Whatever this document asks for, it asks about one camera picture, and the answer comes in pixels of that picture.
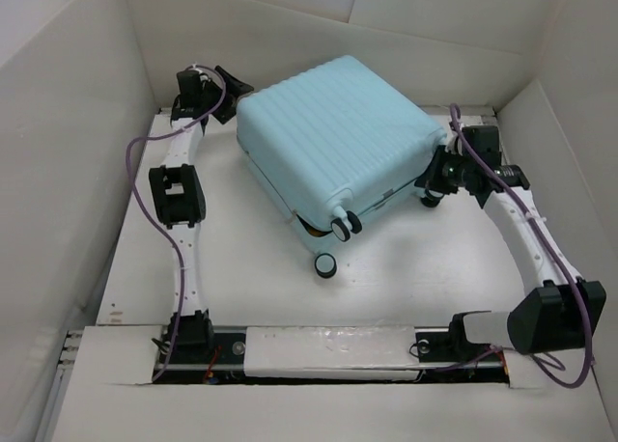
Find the light blue hardshell suitcase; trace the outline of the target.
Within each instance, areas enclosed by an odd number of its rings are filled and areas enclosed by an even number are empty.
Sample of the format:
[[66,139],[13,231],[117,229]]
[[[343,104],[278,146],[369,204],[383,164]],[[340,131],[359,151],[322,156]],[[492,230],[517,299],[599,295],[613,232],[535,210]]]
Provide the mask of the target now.
[[[337,271],[333,245],[423,196],[415,182],[447,133],[375,72],[343,56],[241,99],[237,141],[314,254],[315,271],[328,279]],[[304,222],[329,235],[312,237]]]

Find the orange tie-dye cloth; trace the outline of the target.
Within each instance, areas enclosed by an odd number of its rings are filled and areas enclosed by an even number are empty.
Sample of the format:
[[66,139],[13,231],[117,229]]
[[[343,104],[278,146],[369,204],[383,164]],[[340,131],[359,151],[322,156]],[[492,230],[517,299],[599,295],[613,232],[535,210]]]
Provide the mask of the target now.
[[329,231],[325,232],[325,231],[316,229],[313,226],[307,224],[306,222],[303,223],[303,228],[312,237],[324,237],[326,235],[329,235]]

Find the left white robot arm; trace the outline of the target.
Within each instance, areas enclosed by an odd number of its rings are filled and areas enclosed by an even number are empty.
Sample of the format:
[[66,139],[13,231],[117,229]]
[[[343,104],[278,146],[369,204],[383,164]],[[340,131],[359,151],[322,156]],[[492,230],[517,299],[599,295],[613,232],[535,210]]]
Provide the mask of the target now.
[[253,87],[230,72],[193,65],[176,74],[179,93],[170,116],[171,143],[162,163],[149,170],[155,215],[172,240],[176,259],[174,306],[165,338],[158,340],[166,356],[186,353],[205,361],[214,353],[215,338],[207,300],[201,290],[199,235],[207,216],[207,200],[195,167],[198,147],[209,119],[226,124],[240,98]]

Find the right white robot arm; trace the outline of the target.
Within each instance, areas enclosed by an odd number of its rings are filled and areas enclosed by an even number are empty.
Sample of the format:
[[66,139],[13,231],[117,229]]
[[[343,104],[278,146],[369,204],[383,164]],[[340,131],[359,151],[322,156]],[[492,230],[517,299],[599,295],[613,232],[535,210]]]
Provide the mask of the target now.
[[473,196],[500,231],[523,284],[523,299],[510,312],[454,315],[446,346],[460,359],[481,345],[523,355],[584,348],[606,301],[604,287],[567,261],[536,209],[526,175],[501,159],[497,127],[466,126],[456,130],[450,145],[436,149],[416,182],[427,207],[461,189]]

